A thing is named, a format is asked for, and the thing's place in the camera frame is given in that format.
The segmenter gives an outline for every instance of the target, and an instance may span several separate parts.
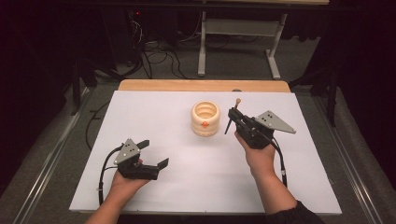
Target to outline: sleeve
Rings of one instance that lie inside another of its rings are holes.
[[[324,222],[313,212],[309,211],[300,201],[297,206],[290,210],[266,216],[271,224],[324,224]]]

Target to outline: black curtain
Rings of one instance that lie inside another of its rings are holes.
[[[50,3],[0,4],[1,192],[63,108],[71,67]]]

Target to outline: white table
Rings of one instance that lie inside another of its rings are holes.
[[[275,132],[288,174],[289,189],[306,207],[318,214],[340,214],[301,109],[289,92],[228,91],[116,91],[93,146],[91,156],[70,205],[71,211],[97,209],[99,175],[107,154],[132,138],[150,140],[142,150],[147,165],[169,158],[169,165],[137,192],[124,213],[134,214],[261,214],[262,203],[245,161],[244,150],[233,136],[234,125],[224,134],[228,109],[239,97],[238,107],[249,116],[270,109],[297,134]],[[221,110],[219,132],[211,137],[194,134],[192,106],[215,102]],[[276,156],[279,173],[279,158]],[[115,169],[106,171],[104,194]]]

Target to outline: cable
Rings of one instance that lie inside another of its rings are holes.
[[[107,161],[108,159],[110,159],[110,157],[117,151],[120,151],[123,147],[123,143],[120,147],[117,147],[115,149],[113,149],[106,157],[105,162],[103,163],[103,167],[102,167],[102,172],[100,174],[100,178],[99,178],[99,188],[98,190],[98,194],[99,194],[99,205],[101,205],[103,203],[103,176],[105,174],[105,170],[107,170],[108,168],[113,168],[113,167],[108,167],[106,168],[107,165]]]
[[[282,174],[282,182],[287,188],[288,187],[288,178],[286,177],[286,168],[285,168],[285,162],[283,161],[282,151],[280,150],[279,143],[276,141],[276,139],[273,138],[273,140],[275,142],[274,143],[272,142],[271,145],[275,148],[275,150],[277,151],[277,154],[279,154],[279,158],[280,158],[280,172]]]
[[[108,105],[109,103],[110,103],[110,101],[107,101],[104,105],[102,105],[101,107],[99,107],[99,109],[91,111],[91,112],[93,112],[93,115],[92,115],[90,121],[88,121],[87,127],[85,128],[85,143],[87,143],[87,147],[88,147],[90,150],[92,150],[92,147],[91,147],[91,145],[90,145],[90,143],[89,143],[89,141],[88,141],[88,130],[90,129],[91,122],[92,122],[94,119],[99,119],[99,118],[96,117],[96,115],[99,113],[99,111],[101,111],[101,110],[102,110],[106,105]]]

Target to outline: hand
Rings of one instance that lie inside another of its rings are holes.
[[[86,224],[115,224],[120,216],[122,208],[145,186],[149,180],[127,179],[119,171],[116,171],[111,183],[110,192],[105,201],[100,205],[95,213],[90,216]]]
[[[111,200],[120,206],[127,204],[137,193],[137,191],[145,186],[149,180],[147,179],[128,179],[124,178],[119,171],[116,171],[111,183],[110,192],[106,199]]]
[[[272,145],[268,145],[264,149],[253,149],[248,146],[238,132],[235,132],[235,137],[246,152],[247,164],[254,177],[275,174],[274,157],[276,150]]]

